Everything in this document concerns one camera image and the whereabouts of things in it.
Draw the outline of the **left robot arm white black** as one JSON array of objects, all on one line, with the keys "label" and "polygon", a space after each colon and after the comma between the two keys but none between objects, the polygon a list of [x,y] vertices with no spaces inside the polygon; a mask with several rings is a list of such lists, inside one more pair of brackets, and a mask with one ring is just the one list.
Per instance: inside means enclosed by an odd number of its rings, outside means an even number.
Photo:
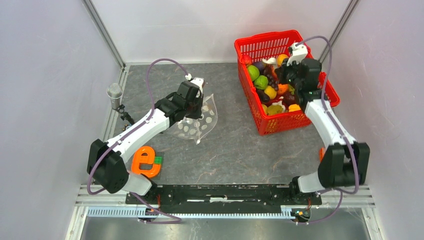
[{"label": "left robot arm white black", "polygon": [[145,204],[153,203],[157,190],[143,174],[127,170],[126,162],[150,139],[187,119],[199,119],[203,105],[203,78],[183,81],[176,92],[158,100],[141,120],[123,133],[107,141],[96,139],[90,145],[87,173],[102,186],[100,190],[88,189],[90,195],[103,191],[115,194],[121,190],[138,194]]}]

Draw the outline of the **clear dotted zip top bag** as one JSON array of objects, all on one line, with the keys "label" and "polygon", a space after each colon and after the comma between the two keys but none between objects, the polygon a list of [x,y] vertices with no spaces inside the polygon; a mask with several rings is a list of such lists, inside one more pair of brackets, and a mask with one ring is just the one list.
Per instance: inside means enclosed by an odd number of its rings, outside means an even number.
[{"label": "clear dotted zip top bag", "polygon": [[182,140],[194,140],[195,144],[198,145],[218,122],[218,111],[214,94],[208,95],[203,99],[200,110],[199,119],[185,117],[167,129],[165,133]]}]

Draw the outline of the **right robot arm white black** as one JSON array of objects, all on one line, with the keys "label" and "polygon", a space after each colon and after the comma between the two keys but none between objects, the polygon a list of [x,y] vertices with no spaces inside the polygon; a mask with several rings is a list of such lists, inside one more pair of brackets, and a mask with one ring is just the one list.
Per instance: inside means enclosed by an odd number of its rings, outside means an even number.
[{"label": "right robot arm white black", "polygon": [[326,84],[319,86],[322,64],[313,58],[289,62],[283,60],[275,70],[278,79],[294,88],[296,103],[316,128],[325,152],[317,171],[299,176],[289,189],[289,199],[302,204],[309,193],[337,189],[346,193],[353,187],[356,193],[366,180],[370,147],[358,142],[335,116],[325,94]]}]

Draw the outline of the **yellow orange lemon fruit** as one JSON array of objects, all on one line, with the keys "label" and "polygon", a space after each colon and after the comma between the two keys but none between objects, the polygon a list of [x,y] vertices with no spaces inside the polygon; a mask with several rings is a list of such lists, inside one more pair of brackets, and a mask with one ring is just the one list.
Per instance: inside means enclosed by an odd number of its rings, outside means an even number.
[{"label": "yellow orange lemon fruit", "polygon": [[280,55],[278,55],[277,58],[276,58],[276,64],[277,64],[277,66],[280,67],[283,64],[283,61],[285,59],[287,59],[287,58],[289,58],[289,56],[286,55],[286,54],[280,54]]}]

